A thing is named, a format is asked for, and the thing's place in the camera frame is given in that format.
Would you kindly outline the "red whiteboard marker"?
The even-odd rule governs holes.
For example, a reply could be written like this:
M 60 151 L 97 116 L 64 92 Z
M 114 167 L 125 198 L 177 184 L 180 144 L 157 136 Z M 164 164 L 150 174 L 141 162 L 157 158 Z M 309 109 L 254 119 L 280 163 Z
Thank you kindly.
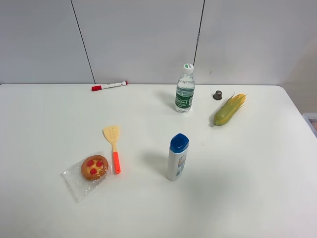
M 116 83 L 110 83 L 110 84 L 104 84 L 104 85 L 96 85 L 91 87 L 92 92 L 100 91 L 103 89 L 109 89 L 109 88 L 115 88 L 115 87 L 121 87 L 128 85 L 127 81 L 122 82 L 116 82 Z

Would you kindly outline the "corn cob with husk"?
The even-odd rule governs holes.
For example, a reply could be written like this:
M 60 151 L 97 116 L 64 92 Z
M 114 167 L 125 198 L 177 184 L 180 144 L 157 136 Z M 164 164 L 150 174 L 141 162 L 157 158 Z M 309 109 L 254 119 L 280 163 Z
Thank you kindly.
M 232 95 L 226 103 L 215 113 L 213 124 L 223 126 L 227 124 L 233 115 L 243 106 L 246 100 L 246 94 Z

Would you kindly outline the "fruit tart in plastic bag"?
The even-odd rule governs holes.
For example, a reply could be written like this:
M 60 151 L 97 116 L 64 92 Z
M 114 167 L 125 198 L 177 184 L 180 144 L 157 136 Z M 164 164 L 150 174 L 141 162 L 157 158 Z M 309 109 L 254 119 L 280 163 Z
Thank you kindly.
M 80 202 L 111 174 L 112 162 L 100 152 L 70 166 L 61 177 L 75 202 Z

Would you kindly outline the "white bottle blue cap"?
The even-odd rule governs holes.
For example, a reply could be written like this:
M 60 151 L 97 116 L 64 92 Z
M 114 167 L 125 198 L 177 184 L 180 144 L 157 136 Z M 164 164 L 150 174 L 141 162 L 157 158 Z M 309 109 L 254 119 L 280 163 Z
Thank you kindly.
M 170 181 L 175 181 L 181 176 L 186 162 L 189 143 L 189 138 L 182 133 L 172 138 L 166 172 L 166 176 Z

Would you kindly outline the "clear water bottle green label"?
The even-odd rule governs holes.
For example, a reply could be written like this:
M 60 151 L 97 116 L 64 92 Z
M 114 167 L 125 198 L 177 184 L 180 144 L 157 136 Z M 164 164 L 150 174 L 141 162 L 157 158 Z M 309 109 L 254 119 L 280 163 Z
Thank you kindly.
M 179 113 L 190 111 L 195 90 L 194 66 L 186 63 L 176 86 L 175 108 Z

